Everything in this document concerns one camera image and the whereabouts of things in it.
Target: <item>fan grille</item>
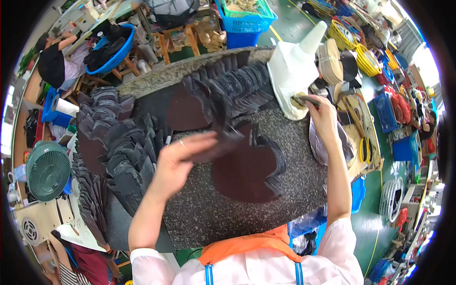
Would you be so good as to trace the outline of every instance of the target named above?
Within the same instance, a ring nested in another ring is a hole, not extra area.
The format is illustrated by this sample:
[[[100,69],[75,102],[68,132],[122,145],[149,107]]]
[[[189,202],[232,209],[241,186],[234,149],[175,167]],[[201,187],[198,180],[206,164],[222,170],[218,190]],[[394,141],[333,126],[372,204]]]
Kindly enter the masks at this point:
[[[70,160],[57,143],[36,146],[27,160],[27,182],[39,201],[50,201],[63,191],[70,177]]]
[[[30,218],[22,219],[22,235],[31,245],[37,246],[40,244],[40,232],[35,222]]]

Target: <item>person's right hand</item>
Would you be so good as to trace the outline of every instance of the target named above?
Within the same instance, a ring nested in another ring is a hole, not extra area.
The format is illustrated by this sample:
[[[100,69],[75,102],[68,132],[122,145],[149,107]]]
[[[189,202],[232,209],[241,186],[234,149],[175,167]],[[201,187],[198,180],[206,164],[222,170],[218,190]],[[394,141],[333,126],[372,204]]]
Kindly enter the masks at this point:
[[[214,147],[217,144],[216,137],[216,132],[191,135],[165,146],[160,151],[157,171],[147,190],[155,200],[166,202],[184,187],[193,167],[193,163],[188,159]]]
[[[322,96],[310,94],[309,97],[321,102],[318,110],[310,103],[306,102],[309,112],[312,116],[316,131],[326,146],[326,149],[332,149],[341,143],[337,132],[337,112],[336,107],[329,100]]]
[[[65,32],[62,33],[62,37],[64,37],[64,38],[69,38],[69,37],[71,37],[72,35],[73,35],[72,33],[67,32],[67,31],[65,31]]]

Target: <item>sewing machine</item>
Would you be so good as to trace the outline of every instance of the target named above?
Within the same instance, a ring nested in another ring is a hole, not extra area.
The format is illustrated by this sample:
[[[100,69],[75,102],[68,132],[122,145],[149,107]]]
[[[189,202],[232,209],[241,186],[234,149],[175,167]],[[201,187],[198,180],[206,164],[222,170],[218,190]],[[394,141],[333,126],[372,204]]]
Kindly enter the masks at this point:
[[[92,1],[78,0],[52,25],[51,32],[55,36],[65,31],[70,31],[72,34],[77,34],[79,31],[86,32],[96,23],[98,17]]]

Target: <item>yellow floor line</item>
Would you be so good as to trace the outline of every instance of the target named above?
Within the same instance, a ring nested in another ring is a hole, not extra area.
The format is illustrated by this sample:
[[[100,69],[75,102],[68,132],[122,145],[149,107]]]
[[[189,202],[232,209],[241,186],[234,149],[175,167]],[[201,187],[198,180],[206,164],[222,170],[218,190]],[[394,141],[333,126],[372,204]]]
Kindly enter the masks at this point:
[[[269,26],[269,28],[271,29],[271,31],[274,33],[275,37],[279,40],[279,41],[283,41],[282,38],[279,36],[279,34],[274,30],[274,28],[272,26]]]
[[[370,268],[370,264],[372,263],[373,254],[375,253],[375,248],[377,247],[378,233],[379,232],[380,232],[380,230],[377,230],[377,238],[375,239],[375,245],[373,246],[373,252],[372,252],[372,256],[371,256],[371,261],[369,261],[369,265],[368,265],[368,268],[366,269],[366,273],[364,273],[364,278],[366,278],[366,275],[368,274],[368,271],[369,271],[369,268]]]
[[[309,20],[312,22],[312,24],[314,24],[314,26],[316,26],[315,22],[312,21],[312,19],[311,19],[303,10],[301,10],[298,6],[296,6],[295,3],[293,3],[291,0],[288,0],[288,2],[290,2],[291,4],[293,4],[294,7],[296,7],[299,11],[301,11],[301,13],[304,14],[304,16],[306,16],[307,19],[309,19]]]

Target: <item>green fan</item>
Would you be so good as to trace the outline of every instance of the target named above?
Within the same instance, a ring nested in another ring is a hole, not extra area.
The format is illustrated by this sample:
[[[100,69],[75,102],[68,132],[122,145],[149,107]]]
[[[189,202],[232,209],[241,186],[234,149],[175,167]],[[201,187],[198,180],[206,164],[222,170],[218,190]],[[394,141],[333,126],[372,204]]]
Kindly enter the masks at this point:
[[[38,141],[27,159],[27,184],[39,201],[57,198],[68,182],[70,172],[66,149],[53,141]]]

